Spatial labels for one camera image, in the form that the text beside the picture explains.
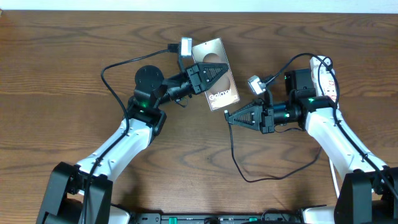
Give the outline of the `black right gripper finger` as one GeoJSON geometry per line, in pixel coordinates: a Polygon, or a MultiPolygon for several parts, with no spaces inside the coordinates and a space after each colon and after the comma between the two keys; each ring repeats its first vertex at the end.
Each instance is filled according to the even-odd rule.
{"type": "Polygon", "coordinates": [[[249,104],[243,106],[242,108],[236,110],[234,112],[234,114],[238,114],[238,113],[243,113],[245,111],[251,111],[251,110],[256,110],[258,107],[263,105],[263,100],[262,99],[255,99],[252,102],[250,102],[249,104]]]}
{"type": "Polygon", "coordinates": [[[260,130],[261,112],[259,107],[241,108],[234,113],[224,111],[224,116],[228,124],[249,128],[255,131],[260,130]]]}

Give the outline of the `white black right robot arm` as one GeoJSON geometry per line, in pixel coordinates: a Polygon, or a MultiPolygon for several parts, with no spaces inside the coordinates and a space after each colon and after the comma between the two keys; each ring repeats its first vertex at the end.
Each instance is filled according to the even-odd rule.
{"type": "Polygon", "coordinates": [[[230,114],[227,123],[273,133],[277,125],[298,123],[319,143],[341,178],[336,205],[301,209],[302,223],[397,223],[397,168],[376,157],[349,128],[336,106],[336,95],[319,89],[309,69],[284,75],[289,99],[263,99],[230,114]]]}

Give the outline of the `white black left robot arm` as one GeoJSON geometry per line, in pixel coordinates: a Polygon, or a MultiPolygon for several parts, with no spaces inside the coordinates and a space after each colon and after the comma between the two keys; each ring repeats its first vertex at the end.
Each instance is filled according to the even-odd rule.
{"type": "Polygon", "coordinates": [[[153,65],[141,67],[119,128],[74,166],[60,162],[53,169],[36,222],[129,223],[131,212],[111,202],[113,184],[160,134],[167,115],[159,105],[209,90],[228,70],[227,63],[195,63],[164,78],[153,65]]]}

